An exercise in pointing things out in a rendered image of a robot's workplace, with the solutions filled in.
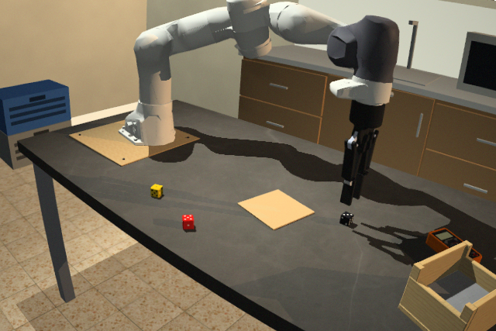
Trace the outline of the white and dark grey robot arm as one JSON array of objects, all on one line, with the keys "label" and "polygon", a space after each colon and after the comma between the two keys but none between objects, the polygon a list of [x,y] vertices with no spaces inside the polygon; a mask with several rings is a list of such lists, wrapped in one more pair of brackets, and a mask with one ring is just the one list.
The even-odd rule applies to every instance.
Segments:
[{"label": "white and dark grey robot arm", "polygon": [[288,42],[327,45],[328,57],[336,66],[353,67],[352,78],[331,82],[329,89],[337,98],[383,105],[394,96],[396,22],[364,16],[348,25],[294,2],[226,0],[226,4],[142,32],[136,40],[139,101],[119,130],[135,146],[174,142],[169,56],[232,38],[244,57],[260,58],[271,50],[268,26]]}]

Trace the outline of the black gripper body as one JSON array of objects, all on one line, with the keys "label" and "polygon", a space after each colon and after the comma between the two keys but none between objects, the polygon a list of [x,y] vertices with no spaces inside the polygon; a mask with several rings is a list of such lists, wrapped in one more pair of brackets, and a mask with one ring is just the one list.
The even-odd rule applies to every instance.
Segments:
[{"label": "black gripper body", "polygon": [[[362,148],[365,134],[374,132],[375,128],[382,125],[385,106],[386,104],[366,105],[352,100],[349,120],[354,124],[352,136],[355,131],[358,132],[356,143],[359,148]],[[367,127],[374,127],[374,129]]]}]

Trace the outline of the wooden crate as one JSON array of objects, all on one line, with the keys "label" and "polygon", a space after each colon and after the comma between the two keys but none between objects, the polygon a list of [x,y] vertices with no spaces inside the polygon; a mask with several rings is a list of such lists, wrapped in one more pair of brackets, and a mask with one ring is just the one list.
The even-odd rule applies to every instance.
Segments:
[{"label": "wooden crate", "polygon": [[423,331],[487,331],[496,324],[496,275],[469,257],[472,246],[459,243],[429,257],[412,275],[403,311]]}]

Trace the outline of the red die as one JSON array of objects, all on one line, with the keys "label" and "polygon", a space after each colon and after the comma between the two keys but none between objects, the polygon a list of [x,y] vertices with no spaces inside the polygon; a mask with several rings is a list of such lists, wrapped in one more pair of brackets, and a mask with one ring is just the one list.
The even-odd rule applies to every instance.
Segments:
[{"label": "red die", "polygon": [[194,229],[193,215],[183,215],[182,225],[183,225],[183,229]]}]

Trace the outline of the black die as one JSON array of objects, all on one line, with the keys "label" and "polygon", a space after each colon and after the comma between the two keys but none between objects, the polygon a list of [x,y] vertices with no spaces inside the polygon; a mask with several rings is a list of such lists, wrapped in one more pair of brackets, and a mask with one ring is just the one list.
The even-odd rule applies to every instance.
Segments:
[{"label": "black die", "polygon": [[349,226],[353,222],[353,217],[353,214],[344,212],[340,217],[339,223],[343,224],[344,226]]}]

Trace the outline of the tan flat mat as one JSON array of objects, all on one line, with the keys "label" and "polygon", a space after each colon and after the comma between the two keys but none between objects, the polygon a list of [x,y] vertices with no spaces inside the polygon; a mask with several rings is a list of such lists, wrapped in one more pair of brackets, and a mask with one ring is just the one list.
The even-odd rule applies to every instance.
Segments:
[{"label": "tan flat mat", "polygon": [[239,202],[237,205],[272,230],[315,213],[279,190]]}]

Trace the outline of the yellow die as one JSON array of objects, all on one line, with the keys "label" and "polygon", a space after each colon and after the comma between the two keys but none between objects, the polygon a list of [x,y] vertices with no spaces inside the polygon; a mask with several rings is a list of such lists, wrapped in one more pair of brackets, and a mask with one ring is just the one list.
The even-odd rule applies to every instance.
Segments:
[{"label": "yellow die", "polygon": [[150,194],[153,197],[159,198],[163,194],[163,186],[155,184],[150,188]]}]

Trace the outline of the orange digital multimeter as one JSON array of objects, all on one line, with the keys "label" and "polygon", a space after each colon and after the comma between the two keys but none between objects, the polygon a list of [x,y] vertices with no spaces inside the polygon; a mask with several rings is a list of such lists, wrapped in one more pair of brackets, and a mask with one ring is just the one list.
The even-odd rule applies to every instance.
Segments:
[{"label": "orange digital multimeter", "polygon": [[[435,252],[440,253],[451,247],[456,246],[463,241],[451,233],[448,229],[442,228],[429,232],[426,240],[426,244],[429,245]],[[478,263],[481,262],[482,255],[478,253],[475,249],[471,248],[469,257]]]}]

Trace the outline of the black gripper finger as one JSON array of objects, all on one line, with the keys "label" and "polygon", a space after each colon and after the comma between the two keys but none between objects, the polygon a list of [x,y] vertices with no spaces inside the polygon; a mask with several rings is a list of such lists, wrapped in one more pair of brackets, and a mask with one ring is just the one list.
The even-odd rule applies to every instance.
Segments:
[{"label": "black gripper finger", "polygon": [[[368,170],[370,167],[371,158],[374,152],[374,146],[376,143],[376,139],[378,136],[379,130],[374,130],[374,132],[370,132],[370,138],[368,141],[368,145],[366,146],[365,152],[362,154],[360,160],[360,166],[356,175],[356,185],[354,188],[353,198],[359,199],[360,193],[363,186],[364,176],[368,175]],[[373,140],[373,142],[372,142]],[[372,146],[372,147],[371,147]]]},{"label": "black gripper finger", "polygon": [[345,139],[344,142],[345,151],[344,151],[343,169],[342,169],[341,177],[345,179],[343,182],[343,190],[342,190],[340,202],[348,206],[350,206],[352,203],[354,188],[357,181],[356,177],[360,166],[362,153],[365,152],[367,142],[369,141],[370,138],[370,135],[365,134],[362,148],[359,148],[357,144],[357,134],[358,132],[355,131],[353,136],[351,135],[351,138]]}]

